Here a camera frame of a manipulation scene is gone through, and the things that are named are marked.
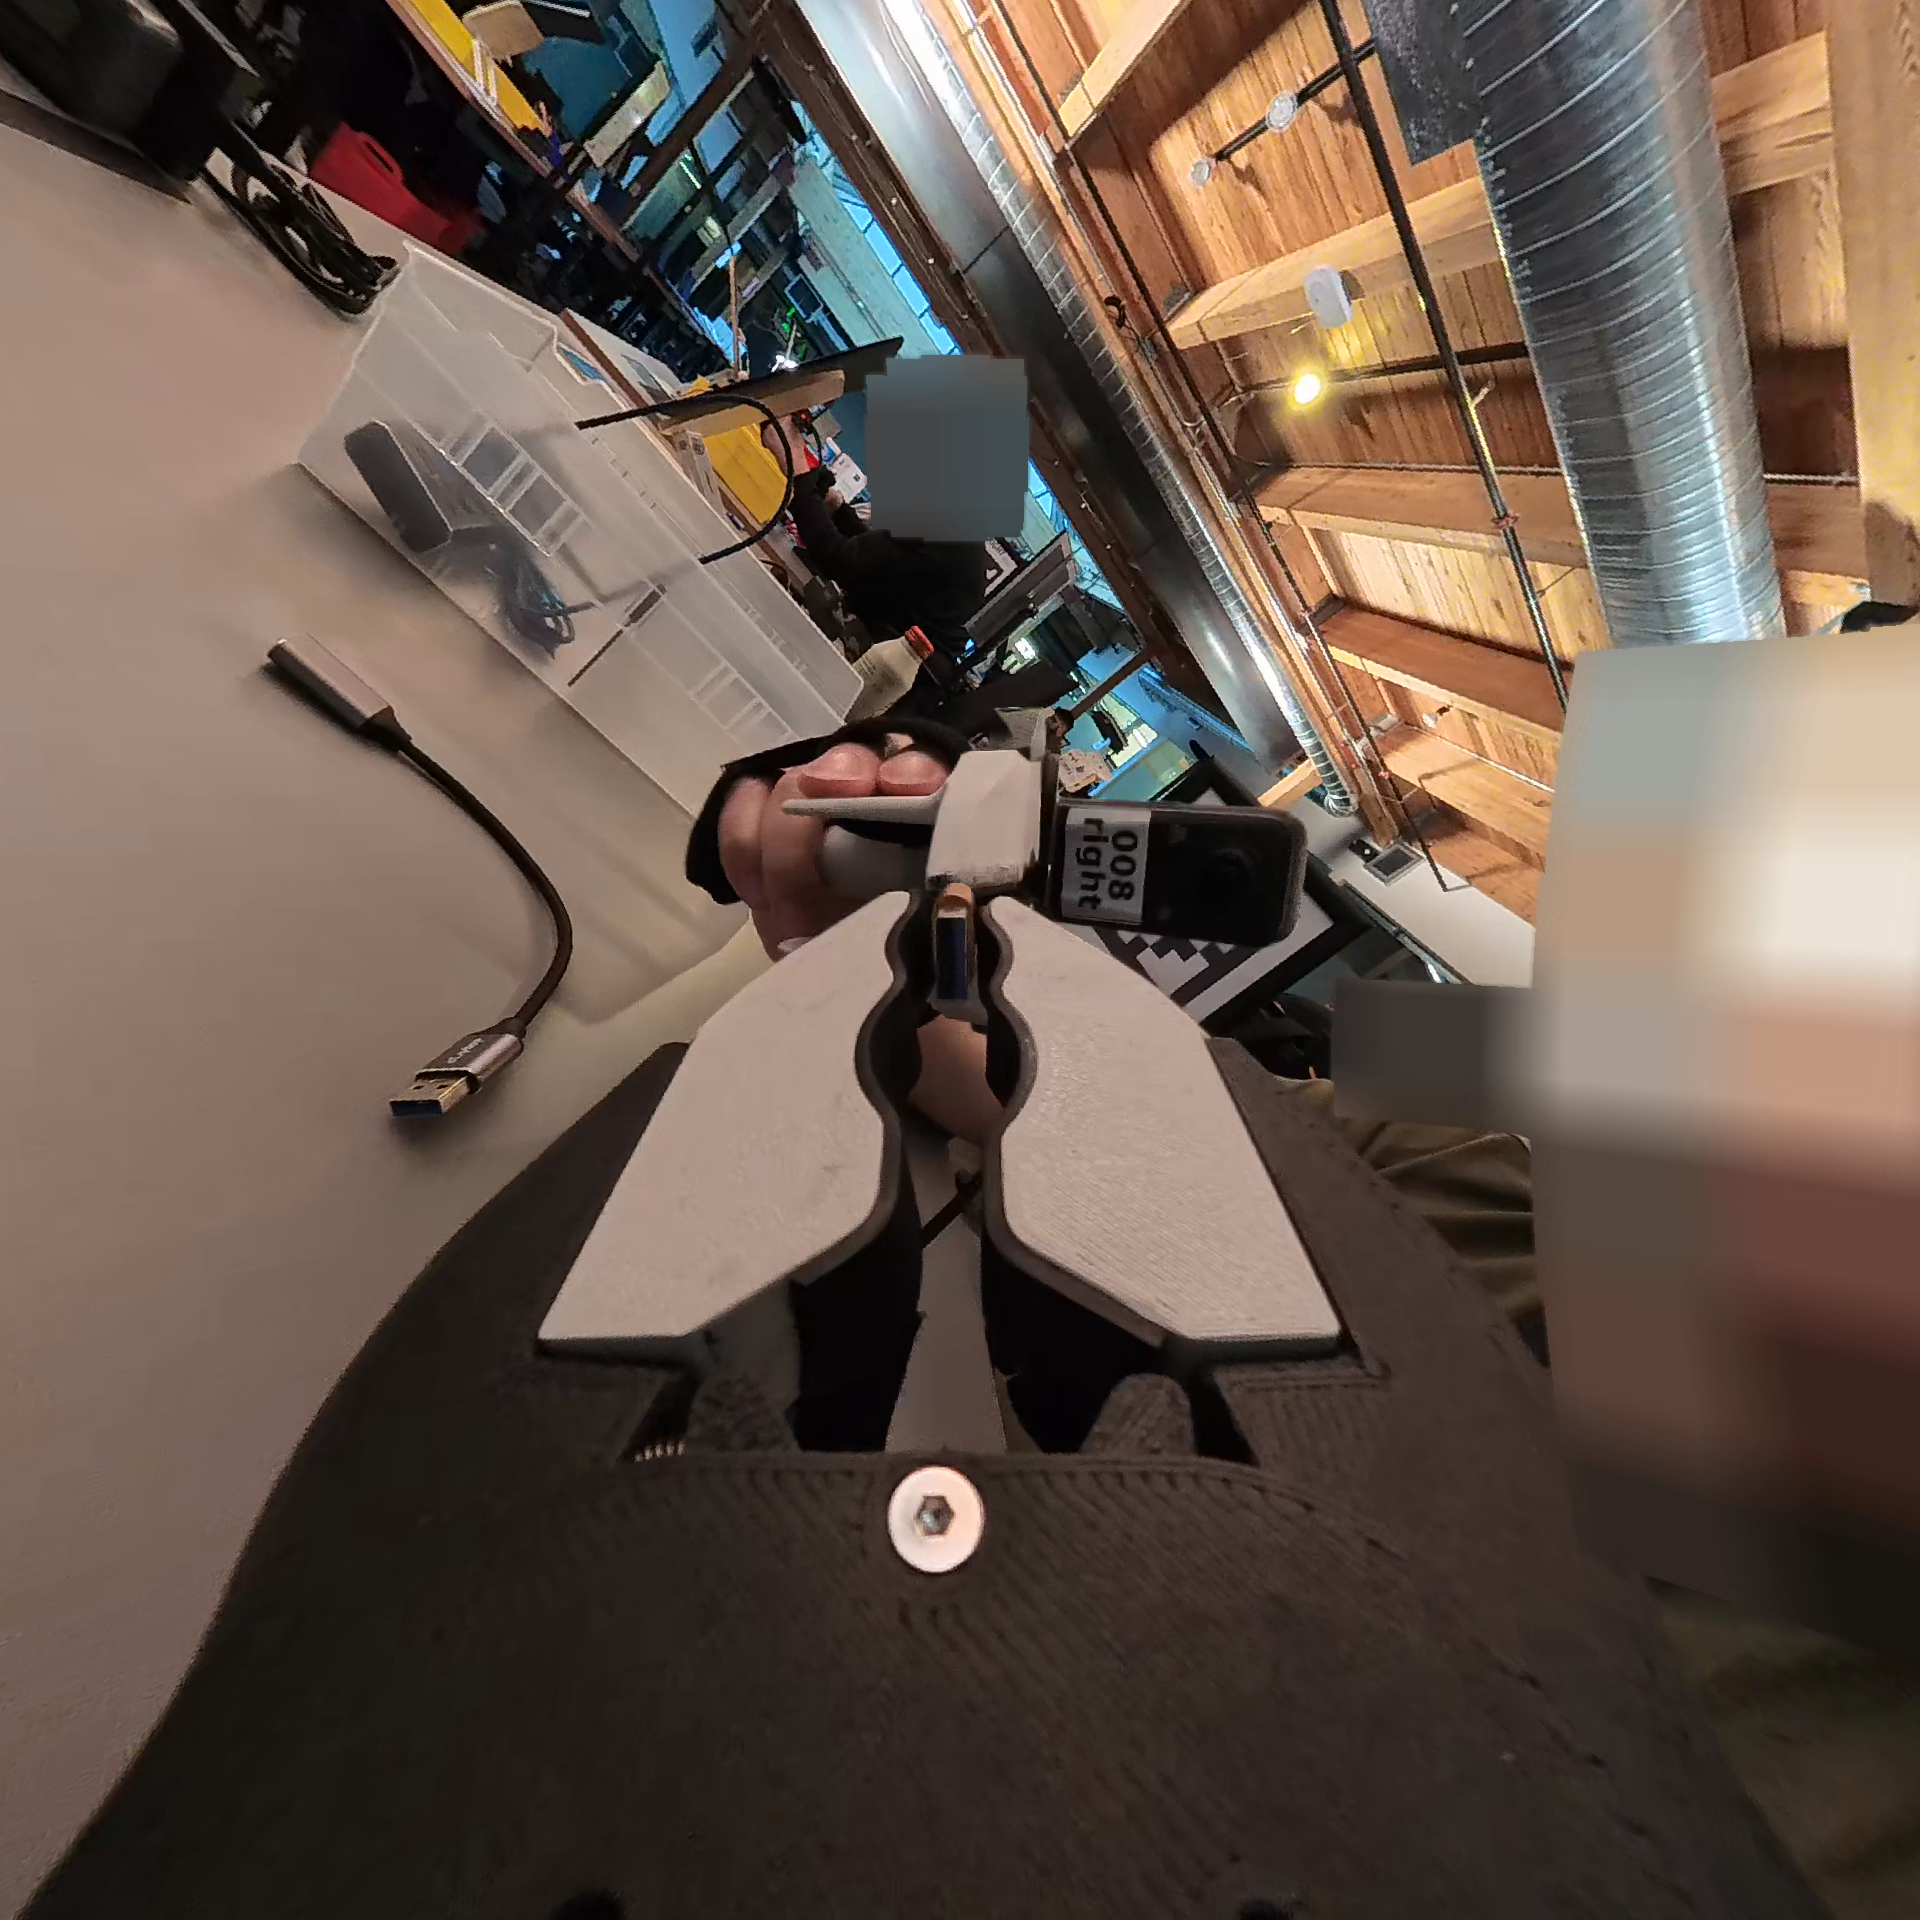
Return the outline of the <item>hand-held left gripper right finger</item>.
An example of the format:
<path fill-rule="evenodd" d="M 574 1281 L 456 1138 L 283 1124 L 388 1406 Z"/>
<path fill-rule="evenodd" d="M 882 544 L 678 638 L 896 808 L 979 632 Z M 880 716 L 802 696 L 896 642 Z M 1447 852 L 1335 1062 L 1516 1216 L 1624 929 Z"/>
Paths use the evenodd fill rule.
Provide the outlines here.
<path fill-rule="evenodd" d="M 982 1166 L 996 1258 L 1170 1358 L 1330 1352 L 1340 1314 L 1202 1026 L 1014 898 L 982 921 L 1018 1053 Z"/>

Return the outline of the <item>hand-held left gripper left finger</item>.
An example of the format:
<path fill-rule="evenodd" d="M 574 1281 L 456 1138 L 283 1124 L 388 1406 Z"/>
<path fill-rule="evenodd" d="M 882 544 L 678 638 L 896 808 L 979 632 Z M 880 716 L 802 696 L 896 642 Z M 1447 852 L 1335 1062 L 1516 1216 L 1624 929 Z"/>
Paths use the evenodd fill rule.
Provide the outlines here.
<path fill-rule="evenodd" d="M 702 1365 L 746 1309 L 868 1250 L 906 1172 L 917 898 L 772 962 L 685 1047 L 539 1326 L 552 1352 Z"/>

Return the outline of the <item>clear plastic bin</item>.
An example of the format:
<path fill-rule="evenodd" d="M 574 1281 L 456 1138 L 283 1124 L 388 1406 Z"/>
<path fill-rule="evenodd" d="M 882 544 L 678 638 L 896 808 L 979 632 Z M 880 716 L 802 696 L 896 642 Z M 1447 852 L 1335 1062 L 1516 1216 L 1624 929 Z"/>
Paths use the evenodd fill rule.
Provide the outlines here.
<path fill-rule="evenodd" d="M 746 544 L 661 420 L 579 329 L 407 241 L 299 466 L 685 814 L 756 751 L 836 730 L 860 678 Z M 394 425 L 450 517 L 400 544 L 343 449 Z M 647 585 L 662 601 L 584 678 L 570 673 Z"/>

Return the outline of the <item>black usb hub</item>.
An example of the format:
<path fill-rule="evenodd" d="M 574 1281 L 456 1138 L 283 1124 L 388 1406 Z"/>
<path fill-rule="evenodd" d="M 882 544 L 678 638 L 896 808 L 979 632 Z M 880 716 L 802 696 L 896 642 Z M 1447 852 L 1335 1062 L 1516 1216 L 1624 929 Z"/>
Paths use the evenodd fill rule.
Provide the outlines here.
<path fill-rule="evenodd" d="M 428 482 L 428 468 L 394 425 L 357 425 L 343 437 L 343 453 L 407 550 L 424 554 L 446 546 L 450 517 Z"/>

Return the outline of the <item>person's right forearm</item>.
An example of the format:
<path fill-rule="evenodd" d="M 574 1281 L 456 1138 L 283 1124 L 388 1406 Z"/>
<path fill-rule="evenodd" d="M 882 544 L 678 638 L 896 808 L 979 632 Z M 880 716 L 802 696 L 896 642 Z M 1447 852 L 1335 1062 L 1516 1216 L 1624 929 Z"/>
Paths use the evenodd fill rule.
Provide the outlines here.
<path fill-rule="evenodd" d="M 930 1124 L 971 1144 L 1000 1127 L 1000 1096 L 989 1077 L 989 1040 L 971 1023 L 938 1015 L 919 1033 L 919 1079 L 909 1103 Z"/>

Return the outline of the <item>person's right hand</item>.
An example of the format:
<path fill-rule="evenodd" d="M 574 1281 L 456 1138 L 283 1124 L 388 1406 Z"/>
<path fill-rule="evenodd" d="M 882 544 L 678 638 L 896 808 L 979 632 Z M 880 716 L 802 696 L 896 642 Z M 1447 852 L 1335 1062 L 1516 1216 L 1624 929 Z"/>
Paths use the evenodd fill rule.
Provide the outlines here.
<path fill-rule="evenodd" d="M 816 937 L 861 908 L 820 873 L 827 822 L 788 814 L 786 804 L 919 798 L 940 790 L 947 777 L 944 761 L 888 735 L 880 748 L 838 742 L 779 774 L 735 782 L 717 816 L 717 855 L 768 954 L 779 958 L 788 943 Z"/>

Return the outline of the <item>framed tag sign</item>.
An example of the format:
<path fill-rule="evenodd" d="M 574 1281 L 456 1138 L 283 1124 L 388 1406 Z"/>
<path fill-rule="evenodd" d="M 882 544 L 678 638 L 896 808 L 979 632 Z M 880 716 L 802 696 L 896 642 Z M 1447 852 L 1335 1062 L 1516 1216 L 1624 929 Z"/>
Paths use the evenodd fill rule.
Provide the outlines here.
<path fill-rule="evenodd" d="M 1285 993 L 1302 993 L 1309 975 L 1374 933 L 1359 902 L 1315 852 L 1304 855 L 1302 898 L 1291 929 L 1276 943 L 1198 941 L 1116 925 L 1077 929 L 1216 1034 Z"/>

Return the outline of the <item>white bottle orange cap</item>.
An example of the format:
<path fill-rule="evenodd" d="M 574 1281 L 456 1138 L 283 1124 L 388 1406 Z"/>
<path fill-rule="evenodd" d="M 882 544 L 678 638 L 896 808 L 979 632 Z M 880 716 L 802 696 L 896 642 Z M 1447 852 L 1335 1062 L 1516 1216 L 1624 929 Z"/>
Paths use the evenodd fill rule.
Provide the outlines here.
<path fill-rule="evenodd" d="M 917 686 L 924 665 L 938 656 L 920 625 L 909 625 L 888 640 L 876 640 L 855 660 L 858 694 L 847 709 L 851 721 L 888 713 Z"/>

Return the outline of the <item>yellow storage bin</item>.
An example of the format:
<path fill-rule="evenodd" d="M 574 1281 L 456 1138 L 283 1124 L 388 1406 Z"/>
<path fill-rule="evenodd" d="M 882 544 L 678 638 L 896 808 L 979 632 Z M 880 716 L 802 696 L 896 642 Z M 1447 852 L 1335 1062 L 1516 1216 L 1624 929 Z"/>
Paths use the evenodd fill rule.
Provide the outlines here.
<path fill-rule="evenodd" d="M 703 453 L 717 486 L 750 522 L 776 520 L 783 514 L 783 455 L 764 446 L 758 428 L 738 425 L 708 433 Z"/>

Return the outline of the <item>dark bin divider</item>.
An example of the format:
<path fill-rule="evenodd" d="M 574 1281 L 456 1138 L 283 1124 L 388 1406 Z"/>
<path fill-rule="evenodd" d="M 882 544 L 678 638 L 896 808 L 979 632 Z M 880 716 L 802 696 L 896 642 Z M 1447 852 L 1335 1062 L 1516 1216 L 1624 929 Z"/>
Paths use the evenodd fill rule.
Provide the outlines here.
<path fill-rule="evenodd" d="M 634 601 L 627 613 L 613 625 L 613 632 L 595 647 L 595 652 L 575 665 L 575 669 L 566 676 L 566 687 L 579 686 L 584 673 L 598 665 L 605 653 L 622 640 L 622 636 L 636 628 L 658 604 L 662 601 L 662 590 L 653 582 L 644 586 L 644 592 Z"/>

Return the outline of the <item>thin dark board stand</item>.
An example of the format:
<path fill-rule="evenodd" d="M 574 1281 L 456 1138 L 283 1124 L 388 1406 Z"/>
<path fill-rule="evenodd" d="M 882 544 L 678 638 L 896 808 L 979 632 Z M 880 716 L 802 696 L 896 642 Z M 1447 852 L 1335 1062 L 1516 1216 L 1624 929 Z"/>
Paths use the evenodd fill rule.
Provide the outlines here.
<path fill-rule="evenodd" d="M 628 420 L 662 420 L 695 429 L 726 431 L 762 415 L 797 415 L 829 408 L 847 392 L 861 392 L 868 376 L 886 369 L 900 354 L 900 335 L 827 354 L 799 368 L 738 380 L 724 389 L 691 391 L 671 400 L 622 407 L 605 415 L 575 420 L 575 429 L 598 429 Z"/>

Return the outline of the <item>red storage bin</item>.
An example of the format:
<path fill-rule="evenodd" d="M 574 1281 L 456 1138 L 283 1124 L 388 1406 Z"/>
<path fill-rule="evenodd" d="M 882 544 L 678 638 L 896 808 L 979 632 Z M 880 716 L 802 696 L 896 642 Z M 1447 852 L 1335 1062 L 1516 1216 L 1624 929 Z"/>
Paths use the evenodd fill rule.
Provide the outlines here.
<path fill-rule="evenodd" d="M 396 157 L 370 134 L 350 125 L 335 125 L 330 133 L 306 165 L 306 173 L 325 189 L 448 256 L 466 250 L 483 230 L 478 208 L 419 197 Z"/>

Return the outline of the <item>black power adapter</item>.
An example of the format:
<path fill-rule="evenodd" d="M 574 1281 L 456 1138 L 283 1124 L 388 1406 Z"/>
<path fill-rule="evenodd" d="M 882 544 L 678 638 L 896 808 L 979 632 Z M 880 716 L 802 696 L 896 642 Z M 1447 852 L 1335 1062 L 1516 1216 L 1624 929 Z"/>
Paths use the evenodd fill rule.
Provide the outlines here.
<path fill-rule="evenodd" d="M 325 194 L 267 154 L 251 114 L 266 80 L 187 2 L 4 2 L 2 52 L 51 106 L 173 184 L 203 183 L 301 287 L 355 320 L 397 278 Z"/>

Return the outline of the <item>silver air duct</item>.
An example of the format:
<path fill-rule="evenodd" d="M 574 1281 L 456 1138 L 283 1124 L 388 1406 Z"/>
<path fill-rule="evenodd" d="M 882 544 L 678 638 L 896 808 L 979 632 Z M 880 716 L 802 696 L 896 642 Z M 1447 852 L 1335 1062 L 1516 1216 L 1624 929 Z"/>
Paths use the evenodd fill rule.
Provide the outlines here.
<path fill-rule="evenodd" d="M 1683 146 L 1707 111 L 1695 15 L 1677 7 L 1522 7 L 1520 105 L 1571 106 L 1599 154 L 1575 186 L 1646 186 L 1622 226 L 1579 198 L 1530 214 L 1496 176 L 1495 250 L 1520 263 L 1517 312 L 1590 561 L 1624 644 L 1775 632 L 1782 598 L 1765 502 L 1736 264 L 1719 165 Z M 1053 461 L 1087 490 L 1184 648 L 1255 744 L 1288 726 L 1335 814 L 1386 818 L 1398 794 L 1320 672 L 1304 592 L 1231 439 L 1170 341 L 1163 287 L 1039 80 L 1037 32 L 1000 5 L 771 5 L 783 73 L 829 133 L 861 137 L 944 249 L 944 273 L 1035 380 Z M 1543 268 L 1514 256 L 1548 241 Z"/>

